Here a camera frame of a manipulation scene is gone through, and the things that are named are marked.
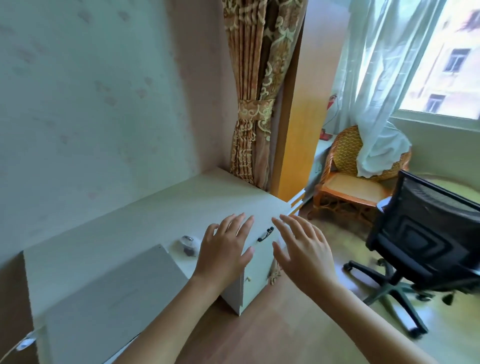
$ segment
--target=window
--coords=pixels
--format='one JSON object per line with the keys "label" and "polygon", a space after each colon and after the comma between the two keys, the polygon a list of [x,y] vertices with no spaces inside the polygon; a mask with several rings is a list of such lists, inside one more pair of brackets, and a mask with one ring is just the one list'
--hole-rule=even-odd
{"label": "window", "polygon": [[480,0],[446,0],[393,118],[480,131]]}
{"label": "window", "polygon": [[475,10],[467,23],[463,27],[464,30],[475,30],[480,28],[480,10]]}
{"label": "window", "polygon": [[445,95],[431,94],[428,98],[427,105],[425,106],[425,112],[431,112],[433,114],[436,114],[444,100]]}
{"label": "window", "polygon": [[450,54],[450,58],[448,59],[448,63],[445,66],[444,72],[458,72],[460,71],[460,67],[462,66],[465,58],[470,53],[469,49],[454,49],[452,50],[452,54]]}

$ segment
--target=finger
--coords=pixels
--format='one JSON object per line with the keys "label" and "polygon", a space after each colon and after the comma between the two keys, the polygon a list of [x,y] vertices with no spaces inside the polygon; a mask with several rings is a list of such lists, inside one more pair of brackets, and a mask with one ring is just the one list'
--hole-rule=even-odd
{"label": "finger", "polygon": [[293,235],[295,235],[297,239],[307,237],[307,234],[305,234],[299,222],[296,221],[294,218],[291,218],[290,216],[287,216],[287,215],[280,215],[280,219],[284,223],[290,226],[290,229],[292,230]]}
{"label": "finger", "polygon": [[288,269],[288,264],[290,262],[290,259],[285,255],[285,253],[282,251],[282,248],[280,248],[280,245],[278,245],[277,242],[273,242],[273,256],[276,259],[276,261],[280,264],[283,270],[285,268]]}
{"label": "finger", "polygon": [[318,227],[316,227],[315,225],[312,225],[312,227],[313,227],[313,231],[315,231],[315,235],[317,236],[317,239],[319,241],[321,241],[322,243],[328,245],[327,239],[325,239],[324,233],[322,233],[322,231]]}
{"label": "finger", "polygon": [[240,257],[240,266],[245,268],[253,258],[253,253],[255,253],[255,249],[253,246],[249,247]]}
{"label": "finger", "polygon": [[313,229],[311,223],[300,216],[293,215],[292,218],[294,218],[301,225],[303,231],[310,239],[315,238],[315,230]]}
{"label": "finger", "polygon": [[227,228],[227,231],[233,232],[235,235],[237,235],[240,224],[242,223],[244,218],[245,218],[245,213],[242,212],[240,215],[238,215],[236,218],[232,220],[232,222],[230,223],[230,226]]}
{"label": "finger", "polygon": [[245,240],[247,240],[247,236],[250,233],[250,229],[252,228],[252,225],[254,222],[255,222],[255,218],[252,215],[247,219],[247,221],[243,223],[239,232],[237,233],[237,237],[241,239],[243,244],[245,244]]}
{"label": "finger", "polygon": [[204,241],[207,240],[208,238],[211,238],[215,232],[215,229],[218,228],[218,224],[210,224],[208,225],[208,228],[207,230],[205,231],[205,235],[204,235]]}
{"label": "finger", "polygon": [[285,244],[287,245],[287,249],[291,249],[294,245],[296,245],[295,236],[293,236],[292,231],[288,228],[288,226],[281,220],[277,218],[272,218],[273,224],[276,226],[280,235],[282,235]]}
{"label": "finger", "polygon": [[227,231],[228,227],[230,226],[230,223],[232,220],[235,218],[235,214],[232,214],[230,216],[227,216],[220,222],[220,226],[218,227],[217,234],[222,234]]}

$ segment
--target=black handle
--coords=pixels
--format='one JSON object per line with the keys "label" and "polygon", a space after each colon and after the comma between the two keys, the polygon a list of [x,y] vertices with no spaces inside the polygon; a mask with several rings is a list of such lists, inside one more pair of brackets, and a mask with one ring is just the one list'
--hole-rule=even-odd
{"label": "black handle", "polygon": [[273,232],[273,230],[275,230],[275,228],[272,226],[270,228],[267,229],[267,232],[265,235],[261,236],[260,238],[257,239],[258,242],[262,242],[264,241],[266,238],[268,238],[268,236]]}

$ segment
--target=office chair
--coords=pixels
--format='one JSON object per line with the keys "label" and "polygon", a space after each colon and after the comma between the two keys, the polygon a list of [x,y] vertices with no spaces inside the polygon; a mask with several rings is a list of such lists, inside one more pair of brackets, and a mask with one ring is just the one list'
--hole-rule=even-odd
{"label": "office chair", "polygon": [[[416,326],[408,333],[418,339],[428,332],[406,293],[421,301],[426,291],[468,292],[480,282],[480,205],[401,170],[395,192],[375,220],[367,247],[382,258],[385,275],[349,261],[344,269],[365,273],[380,288],[364,302],[371,305],[390,294]],[[413,282],[401,282],[406,278]],[[444,302],[451,304],[452,296]]]}

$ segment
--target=rattan chair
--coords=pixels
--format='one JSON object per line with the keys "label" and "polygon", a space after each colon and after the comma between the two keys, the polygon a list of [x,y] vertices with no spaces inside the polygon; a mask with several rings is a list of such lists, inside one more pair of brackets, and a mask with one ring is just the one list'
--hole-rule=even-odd
{"label": "rattan chair", "polygon": [[357,177],[357,156],[363,143],[357,126],[342,131],[330,148],[320,183],[315,186],[313,210],[308,218],[321,208],[330,209],[347,217],[372,224],[378,202],[392,194],[381,184],[395,178],[399,170],[408,170],[411,151],[402,154],[400,161],[379,176]]}

